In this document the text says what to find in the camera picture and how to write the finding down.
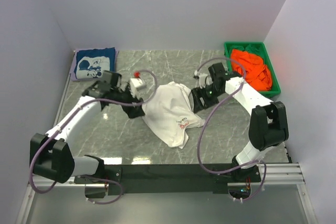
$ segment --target orange cloth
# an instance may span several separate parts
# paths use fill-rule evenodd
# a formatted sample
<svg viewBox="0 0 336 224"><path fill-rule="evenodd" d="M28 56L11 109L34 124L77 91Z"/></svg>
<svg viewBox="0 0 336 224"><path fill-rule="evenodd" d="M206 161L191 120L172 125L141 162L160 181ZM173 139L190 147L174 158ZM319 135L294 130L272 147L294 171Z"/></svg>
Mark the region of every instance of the orange cloth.
<svg viewBox="0 0 336 224"><path fill-rule="evenodd" d="M269 91L272 88L272 76L262 57L246 51L233 49L231 59L238 61L246 69L246 81L257 91ZM231 62L232 70L243 75L242 68Z"/></svg>

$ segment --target green basket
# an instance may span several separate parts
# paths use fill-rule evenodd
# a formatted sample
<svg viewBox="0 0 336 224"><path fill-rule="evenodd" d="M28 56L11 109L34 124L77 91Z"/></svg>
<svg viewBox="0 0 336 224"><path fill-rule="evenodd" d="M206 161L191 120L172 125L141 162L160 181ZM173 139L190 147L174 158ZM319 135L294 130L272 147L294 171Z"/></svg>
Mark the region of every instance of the green basket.
<svg viewBox="0 0 336 224"><path fill-rule="evenodd" d="M259 93L262 94L265 97L271 98L276 95L279 95L281 93L280 86L277 80L277 77L274 73L271 61L269 60L266 48L264 43L262 42L235 42L235 41L229 41L224 43L224 49L225 49L225 55L230 58L231 56L231 51L233 46L243 46L244 48L247 47L249 44L252 44L255 46L261 53L259 55L260 57L263 58L264 63L268 66L269 71L271 72L272 75L272 88L270 91L260 91ZM229 71L232 71L232 66L231 66L231 61L227 61L227 67Z"/></svg>

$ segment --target marble table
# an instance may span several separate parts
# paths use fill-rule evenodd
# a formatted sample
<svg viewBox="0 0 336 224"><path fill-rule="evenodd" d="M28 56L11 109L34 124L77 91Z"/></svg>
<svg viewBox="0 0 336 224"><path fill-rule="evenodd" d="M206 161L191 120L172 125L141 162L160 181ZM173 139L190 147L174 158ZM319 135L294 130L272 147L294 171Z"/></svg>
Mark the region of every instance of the marble table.
<svg viewBox="0 0 336 224"><path fill-rule="evenodd" d="M149 69L159 84L171 81L183 83L189 88L196 85L195 69L201 62L222 56L223 51L213 50L148 50L121 51L117 59L117 71L127 81L140 69ZM141 95L151 94L154 84L149 74L143 74L148 89ZM59 120L77 103L83 90L93 81L70 81ZM198 112L206 118L211 109ZM202 140L201 157L204 163L230 163L248 142L249 114L234 99L223 105L212 117ZM74 156L90 154L109 158L110 164L192 164L197 163L196 144L201 129L187 129L189 140L183 149L169 148L147 127L142 118L128 119L120 106L110 105L92 118L82 129L72 149ZM268 163L288 163L284 144L274 148L265 157Z"/></svg>

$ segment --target blue cloth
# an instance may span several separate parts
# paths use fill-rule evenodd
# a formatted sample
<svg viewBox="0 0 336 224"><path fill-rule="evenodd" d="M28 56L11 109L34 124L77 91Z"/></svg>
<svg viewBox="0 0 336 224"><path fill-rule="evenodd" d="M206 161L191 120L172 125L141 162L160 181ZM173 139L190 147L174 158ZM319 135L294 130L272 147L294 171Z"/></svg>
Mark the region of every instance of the blue cloth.
<svg viewBox="0 0 336 224"><path fill-rule="evenodd" d="M115 71L115 48L80 50L76 53L76 79L100 78L104 70Z"/></svg>

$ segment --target green cloth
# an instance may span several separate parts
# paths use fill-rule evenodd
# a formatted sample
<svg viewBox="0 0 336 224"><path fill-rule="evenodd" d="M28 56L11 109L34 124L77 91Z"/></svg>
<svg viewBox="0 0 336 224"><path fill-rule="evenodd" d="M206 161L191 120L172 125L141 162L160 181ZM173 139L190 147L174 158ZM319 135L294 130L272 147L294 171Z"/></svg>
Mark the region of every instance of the green cloth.
<svg viewBox="0 0 336 224"><path fill-rule="evenodd" d="M239 45L233 45L229 50L230 55L231 55L233 49L237 49L237 50L240 50L240 51L247 51L250 54L255 54L257 56L262 57L263 59L265 58L264 52L262 50L260 50L259 48L257 48L254 44L248 44L246 47L239 46Z"/></svg>

